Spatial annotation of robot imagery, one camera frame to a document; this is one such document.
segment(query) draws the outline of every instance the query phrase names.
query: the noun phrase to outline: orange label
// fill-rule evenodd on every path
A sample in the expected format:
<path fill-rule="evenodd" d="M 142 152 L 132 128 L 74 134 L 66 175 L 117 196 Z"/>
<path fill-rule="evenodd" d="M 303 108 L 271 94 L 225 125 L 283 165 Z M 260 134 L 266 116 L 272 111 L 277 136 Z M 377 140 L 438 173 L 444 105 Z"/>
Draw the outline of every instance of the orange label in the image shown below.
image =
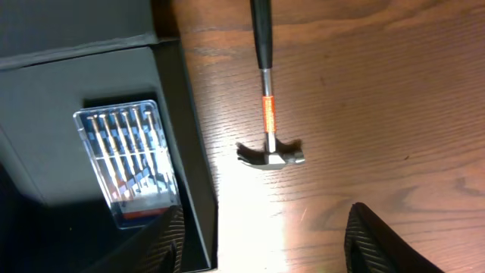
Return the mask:
<path fill-rule="evenodd" d="M 263 96 L 264 131 L 276 132 L 276 120 L 274 119 L 274 97 Z"/>

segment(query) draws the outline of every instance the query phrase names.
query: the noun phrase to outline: open box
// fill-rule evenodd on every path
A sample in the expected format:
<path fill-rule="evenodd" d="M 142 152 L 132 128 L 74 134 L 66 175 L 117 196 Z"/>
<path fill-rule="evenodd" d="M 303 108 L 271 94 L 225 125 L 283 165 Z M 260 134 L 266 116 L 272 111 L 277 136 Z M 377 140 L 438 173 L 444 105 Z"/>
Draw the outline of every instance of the open box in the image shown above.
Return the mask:
<path fill-rule="evenodd" d="M 72 9 L 87 13 L 89 3 Z M 177 40 L 159 43 L 163 39 L 155 35 L 152 19 L 144 17 L 151 16 L 149 2 L 133 5 L 98 8 L 90 20 L 113 20 L 101 32 L 94 31 L 99 25 L 88 24 L 84 31 L 97 35 L 78 44 L 55 40 L 42 48 L 4 47 L 17 55 L 0 52 L 0 271 L 79 272 L 136 234 L 138 228 L 121 230 L 113 221 L 72 115 L 81 108 L 142 100 L 158 106 L 184 209 L 182 271 L 217 267 L 217 202 L 183 50 Z M 113 14 L 127 10 L 133 16 Z M 127 27 L 133 24 L 132 33 L 110 32 L 120 25 L 133 30 Z M 109 42 L 102 40 L 106 33 Z"/>

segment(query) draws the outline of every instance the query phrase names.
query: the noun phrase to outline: hammer head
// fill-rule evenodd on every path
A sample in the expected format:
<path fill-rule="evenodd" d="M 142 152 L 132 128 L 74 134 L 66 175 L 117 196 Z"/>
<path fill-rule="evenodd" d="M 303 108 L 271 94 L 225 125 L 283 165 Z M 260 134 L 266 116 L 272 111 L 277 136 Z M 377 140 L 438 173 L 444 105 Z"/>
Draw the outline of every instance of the hammer head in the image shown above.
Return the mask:
<path fill-rule="evenodd" d="M 260 170 L 280 170 L 288 164 L 303 164 L 305 156 L 302 142 L 296 140 L 290 144 L 276 141 L 276 152 L 255 151 L 237 143 L 237 156 L 243 164 Z"/>

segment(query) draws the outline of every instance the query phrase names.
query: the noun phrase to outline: hammer handle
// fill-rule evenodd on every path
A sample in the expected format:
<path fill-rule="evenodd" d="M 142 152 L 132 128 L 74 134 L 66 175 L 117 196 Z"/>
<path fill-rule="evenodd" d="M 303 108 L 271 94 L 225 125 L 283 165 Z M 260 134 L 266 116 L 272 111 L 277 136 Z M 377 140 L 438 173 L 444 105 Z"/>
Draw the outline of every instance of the hammer handle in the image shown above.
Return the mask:
<path fill-rule="evenodd" d="M 271 0 L 251 0 L 251 15 L 259 69 L 269 69 L 273 67 Z"/>

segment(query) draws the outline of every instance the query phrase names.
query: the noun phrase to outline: carbon fiber texture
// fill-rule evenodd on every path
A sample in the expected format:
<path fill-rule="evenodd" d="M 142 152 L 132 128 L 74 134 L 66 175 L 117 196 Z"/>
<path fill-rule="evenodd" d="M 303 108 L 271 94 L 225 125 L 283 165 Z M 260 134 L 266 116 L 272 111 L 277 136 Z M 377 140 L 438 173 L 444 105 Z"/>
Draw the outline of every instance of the carbon fiber texture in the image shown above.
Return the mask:
<path fill-rule="evenodd" d="M 173 256 L 174 264 L 173 270 L 168 270 L 173 273 L 180 273 L 180 264 L 182 262 L 182 248 L 185 237 L 185 227 L 183 222 L 183 210 L 178 207 L 174 213 L 173 218 L 164 230 L 154 240 L 145 256 L 135 267 L 133 273 L 152 273 L 164 272 L 160 267 L 164 264 L 164 260 L 168 256 Z"/>
<path fill-rule="evenodd" d="M 352 206 L 347 221 L 345 237 L 345 254 L 348 273 L 356 273 L 352 270 L 352 252 L 360 251 L 369 272 L 372 273 L 391 273 L 393 267 L 376 244 L 372 234 L 367 231 L 362 224 L 356 209 Z"/>

